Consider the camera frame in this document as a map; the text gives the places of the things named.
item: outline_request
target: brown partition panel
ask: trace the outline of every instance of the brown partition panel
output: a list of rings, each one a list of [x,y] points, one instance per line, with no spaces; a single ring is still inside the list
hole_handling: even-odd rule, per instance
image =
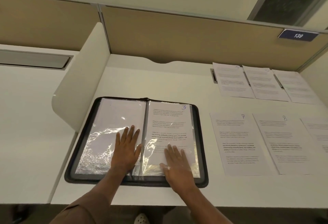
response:
[[[0,44],[79,51],[97,8],[64,0],[0,0]]]
[[[233,21],[102,7],[111,51],[155,62],[225,63],[297,70],[328,43],[278,38],[283,31]]]

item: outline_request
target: desk surface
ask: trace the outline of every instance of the desk surface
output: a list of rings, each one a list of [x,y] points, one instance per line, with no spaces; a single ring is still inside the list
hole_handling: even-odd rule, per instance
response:
[[[77,52],[0,45],[1,49]],[[66,71],[0,66],[0,204],[50,203],[75,132],[51,108]]]
[[[259,99],[222,97],[213,83],[212,65],[190,62],[156,64],[146,58],[111,55],[94,98],[148,97],[195,104],[199,108],[209,184],[202,193],[215,206],[328,208],[328,175],[278,175],[259,134],[272,176],[225,176],[211,124],[210,112],[288,113],[296,116],[328,116],[325,106]],[[310,136],[304,129],[304,135]],[[321,164],[323,153],[310,152]],[[52,204],[69,204],[93,186],[70,184],[60,178]],[[114,205],[184,205],[170,188],[120,186]]]

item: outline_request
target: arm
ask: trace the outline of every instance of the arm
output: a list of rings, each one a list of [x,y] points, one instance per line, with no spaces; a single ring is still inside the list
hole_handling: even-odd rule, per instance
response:
[[[116,134],[111,168],[105,177],[90,192],[68,205],[50,224],[109,223],[109,206],[124,176],[134,167],[141,152],[141,145],[134,151],[140,130],[133,135],[134,126],[131,126],[129,133],[128,129],[125,128],[121,139],[120,134]]]
[[[176,146],[164,150],[168,165],[160,164],[172,189],[181,197],[199,224],[232,224],[200,192],[194,182],[186,154]]]

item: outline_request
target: hand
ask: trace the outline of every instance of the hand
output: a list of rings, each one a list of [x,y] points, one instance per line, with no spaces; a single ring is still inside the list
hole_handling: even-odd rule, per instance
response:
[[[140,129],[134,135],[134,126],[131,126],[129,133],[128,130],[129,128],[125,127],[121,140],[120,133],[118,132],[116,134],[115,149],[110,168],[110,170],[119,170],[124,175],[133,169],[141,152],[141,144],[134,151]]]
[[[160,166],[174,192],[183,197],[197,189],[185,152],[181,150],[180,154],[176,146],[168,145],[164,153],[167,165],[161,163]]]

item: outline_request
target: floor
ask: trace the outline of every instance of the floor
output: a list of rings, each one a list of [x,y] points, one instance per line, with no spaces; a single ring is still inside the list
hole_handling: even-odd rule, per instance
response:
[[[38,205],[30,217],[22,224],[47,224],[65,206]],[[11,224],[10,211],[12,206],[0,205],[0,220],[2,224]],[[219,208],[234,224],[315,224],[318,217],[326,213],[323,209],[277,209],[277,208]],[[189,211],[186,207],[140,207],[112,206],[114,224],[133,224],[135,216],[144,212],[152,224],[189,224]]]

